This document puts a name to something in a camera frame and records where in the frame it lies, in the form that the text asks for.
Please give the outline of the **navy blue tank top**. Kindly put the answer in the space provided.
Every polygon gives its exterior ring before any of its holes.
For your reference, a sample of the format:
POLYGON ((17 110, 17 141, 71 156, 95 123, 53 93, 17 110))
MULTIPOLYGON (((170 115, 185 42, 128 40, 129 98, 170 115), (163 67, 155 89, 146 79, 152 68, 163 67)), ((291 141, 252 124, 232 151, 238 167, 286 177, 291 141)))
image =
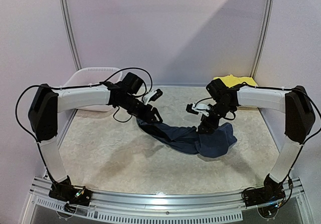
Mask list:
POLYGON ((136 120, 142 131, 170 148, 189 155, 201 155, 206 158, 218 158, 228 153, 237 143, 233 126, 224 123, 211 134, 200 134, 195 126, 175 127, 165 123, 149 124, 136 120))

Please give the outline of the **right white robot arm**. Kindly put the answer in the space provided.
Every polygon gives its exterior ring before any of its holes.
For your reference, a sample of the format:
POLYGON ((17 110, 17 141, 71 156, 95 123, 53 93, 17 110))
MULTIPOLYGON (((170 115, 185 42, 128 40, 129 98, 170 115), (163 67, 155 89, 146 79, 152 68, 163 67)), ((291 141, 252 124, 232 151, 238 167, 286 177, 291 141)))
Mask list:
POLYGON ((300 85, 278 88, 243 82, 227 87, 221 79, 214 79, 206 86, 206 90, 214 100, 214 105, 205 105, 201 101, 192 104, 192 110, 202 114, 201 133, 212 132, 218 127, 220 119, 226 118, 227 113, 234 114, 238 107, 271 109, 284 115, 285 142, 267 176, 272 182, 259 192, 262 201, 270 202, 279 193, 276 183, 285 181, 309 138, 315 124, 316 107, 300 85))

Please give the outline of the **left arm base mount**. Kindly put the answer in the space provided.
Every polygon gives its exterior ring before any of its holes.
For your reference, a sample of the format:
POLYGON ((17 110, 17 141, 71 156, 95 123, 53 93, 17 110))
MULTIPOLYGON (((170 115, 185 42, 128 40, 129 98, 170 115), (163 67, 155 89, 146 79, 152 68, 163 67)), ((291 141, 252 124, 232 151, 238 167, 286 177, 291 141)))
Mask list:
POLYGON ((89 206, 92 195, 93 192, 85 186, 66 183, 53 183, 49 191, 50 198, 82 206, 89 206))

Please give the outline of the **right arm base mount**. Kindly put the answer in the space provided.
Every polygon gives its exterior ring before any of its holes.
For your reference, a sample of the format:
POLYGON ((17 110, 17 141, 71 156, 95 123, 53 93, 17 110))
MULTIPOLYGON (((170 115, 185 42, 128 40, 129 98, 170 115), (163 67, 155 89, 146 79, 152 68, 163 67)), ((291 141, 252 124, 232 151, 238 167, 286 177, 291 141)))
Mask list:
POLYGON ((261 205, 264 203, 276 202, 281 199, 280 203, 276 204, 276 208, 284 206, 292 196, 294 184, 291 182, 288 184, 290 194, 286 197, 283 184, 264 184, 263 187, 254 188, 248 187, 241 192, 241 198, 243 199, 246 207, 261 205))

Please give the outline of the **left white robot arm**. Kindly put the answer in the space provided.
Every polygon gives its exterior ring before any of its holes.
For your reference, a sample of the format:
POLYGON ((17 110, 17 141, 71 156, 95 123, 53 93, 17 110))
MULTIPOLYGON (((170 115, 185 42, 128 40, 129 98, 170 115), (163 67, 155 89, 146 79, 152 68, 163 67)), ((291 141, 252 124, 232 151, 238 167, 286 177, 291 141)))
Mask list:
POLYGON ((44 162, 49 178, 54 183, 55 193, 64 201, 70 201, 75 193, 73 187, 65 180, 68 174, 60 155, 60 117, 89 106, 110 106, 121 108, 130 116, 147 123, 161 123, 163 120, 152 102, 160 98, 160 89, 138 91, 144 81, 129 72, 125 77, 113 83, 109 79, 95 84, 53 87, 48 84, 37 85, 36 93, 29 108, 28 120, 35 136, 40 156, 44 162))

